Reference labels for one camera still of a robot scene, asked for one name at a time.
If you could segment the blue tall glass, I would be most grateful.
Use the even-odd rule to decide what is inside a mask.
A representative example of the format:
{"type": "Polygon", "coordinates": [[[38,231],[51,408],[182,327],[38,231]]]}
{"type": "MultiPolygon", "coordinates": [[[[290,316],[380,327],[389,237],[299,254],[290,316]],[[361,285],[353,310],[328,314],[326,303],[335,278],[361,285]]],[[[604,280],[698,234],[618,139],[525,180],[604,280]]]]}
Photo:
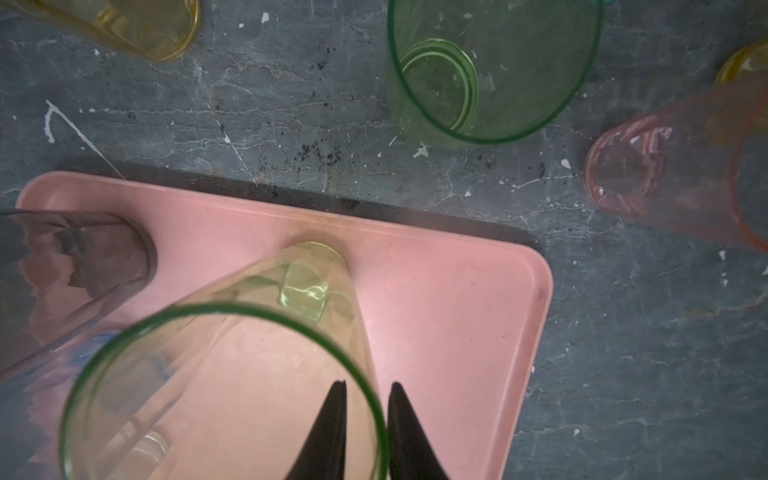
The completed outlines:
{"type": "Polygon", "coordinates": [[[112,331],[23,367],[1,383],[2,478],[173,478],[158,405],[172,374],[153,338],[112,331]]]}

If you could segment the green short glass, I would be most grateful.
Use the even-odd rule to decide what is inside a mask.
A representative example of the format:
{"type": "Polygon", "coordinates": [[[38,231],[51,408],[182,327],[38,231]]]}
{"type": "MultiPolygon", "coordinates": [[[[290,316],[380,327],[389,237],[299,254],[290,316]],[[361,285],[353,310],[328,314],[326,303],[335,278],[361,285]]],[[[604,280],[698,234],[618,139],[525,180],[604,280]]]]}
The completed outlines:
{"type": "Polygon", "coordinates": [[[536,132],[583,84],[603,17],[595,0],[389,2],[393,124],[434,148],[499,145],[536,132]]]}

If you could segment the dark grey tall glass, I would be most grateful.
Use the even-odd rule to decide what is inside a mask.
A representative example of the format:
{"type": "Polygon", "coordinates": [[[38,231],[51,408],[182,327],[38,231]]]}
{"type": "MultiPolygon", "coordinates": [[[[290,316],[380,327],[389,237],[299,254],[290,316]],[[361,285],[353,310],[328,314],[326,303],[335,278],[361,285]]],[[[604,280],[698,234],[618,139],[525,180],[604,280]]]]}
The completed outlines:
{"type": "Polygon", "coordinates": [[[150,234],[105,212],[1,212],[1,376],[8,378],[143,290],[157,269],[150,234]]]}

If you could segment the yellow short glass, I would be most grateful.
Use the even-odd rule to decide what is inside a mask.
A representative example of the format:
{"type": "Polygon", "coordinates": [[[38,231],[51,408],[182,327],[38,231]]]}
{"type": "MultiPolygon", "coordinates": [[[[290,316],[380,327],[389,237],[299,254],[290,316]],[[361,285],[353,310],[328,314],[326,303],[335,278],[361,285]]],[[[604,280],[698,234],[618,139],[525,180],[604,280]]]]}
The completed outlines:
{"type": "Polygon", "coordinates": [[[2,6],[149,61],[181,56],[201,20],[198,0],[3,1],[2,6]]]}

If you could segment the amber tall glass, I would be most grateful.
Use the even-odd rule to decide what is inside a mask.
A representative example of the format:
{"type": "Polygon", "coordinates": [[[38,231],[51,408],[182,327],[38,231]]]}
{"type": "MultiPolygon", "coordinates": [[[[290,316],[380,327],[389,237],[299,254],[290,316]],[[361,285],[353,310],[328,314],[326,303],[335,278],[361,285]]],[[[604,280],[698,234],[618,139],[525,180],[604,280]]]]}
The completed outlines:
{"type": "Polygon", "coordinates": [[[767,40],[745,46],[733,53],[724,62],[714,79],[714,84],[725,84],[744,75],[765,71],[767,63],[767,40]]]}

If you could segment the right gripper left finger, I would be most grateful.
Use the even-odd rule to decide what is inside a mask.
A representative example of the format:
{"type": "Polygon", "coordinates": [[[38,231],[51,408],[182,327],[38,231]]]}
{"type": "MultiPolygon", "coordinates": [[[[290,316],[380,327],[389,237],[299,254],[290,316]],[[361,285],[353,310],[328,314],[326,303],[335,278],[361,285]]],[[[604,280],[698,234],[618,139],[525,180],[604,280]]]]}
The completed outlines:
{"type": "Polygon", "coordinates": [[[347,386],[345,381],[335,381],[286,480],[343,479],[346,428],[347,386]]]}

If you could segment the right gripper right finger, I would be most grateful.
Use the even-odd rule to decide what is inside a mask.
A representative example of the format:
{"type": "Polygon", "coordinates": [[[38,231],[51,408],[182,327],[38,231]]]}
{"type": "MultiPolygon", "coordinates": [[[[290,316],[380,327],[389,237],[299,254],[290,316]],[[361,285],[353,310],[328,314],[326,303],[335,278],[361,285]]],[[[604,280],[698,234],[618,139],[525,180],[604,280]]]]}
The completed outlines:
{"type": "Polygon", "coordinates": [[[392,480],[448,480],[399,382],[392,384],[389,395],[387,428],[392,480]]]}

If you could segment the green tall glass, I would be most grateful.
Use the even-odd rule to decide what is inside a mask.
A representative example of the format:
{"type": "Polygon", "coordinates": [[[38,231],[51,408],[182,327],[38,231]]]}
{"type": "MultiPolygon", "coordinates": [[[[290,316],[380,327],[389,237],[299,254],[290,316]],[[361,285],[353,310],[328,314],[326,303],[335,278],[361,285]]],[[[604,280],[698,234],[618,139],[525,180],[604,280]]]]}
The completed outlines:
{"type": "Polygon", "coordinates": [[[349,268],[302,242],[120,332],[153,338],[173,374],[159,400],[171,479],[286,479],[335,381],[347,386],[343,479],[388,474],[386,423],[349,268]]]}

